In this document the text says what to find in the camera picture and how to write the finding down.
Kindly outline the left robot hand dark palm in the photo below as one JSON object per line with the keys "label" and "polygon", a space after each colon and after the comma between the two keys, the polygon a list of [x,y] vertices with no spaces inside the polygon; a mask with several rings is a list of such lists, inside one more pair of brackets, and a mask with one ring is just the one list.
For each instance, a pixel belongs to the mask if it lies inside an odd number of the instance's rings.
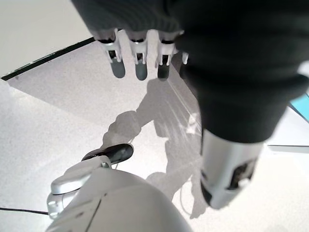
{"label": "left robot hand dark palm", "polygon": [[133,39],[155,29],[184,52],[181,76],[201,114],[201,191],[214,209],[227,206],[251,180],[263,142],[309,79],[306,0],[75,0],[98,41],[111,30]]}

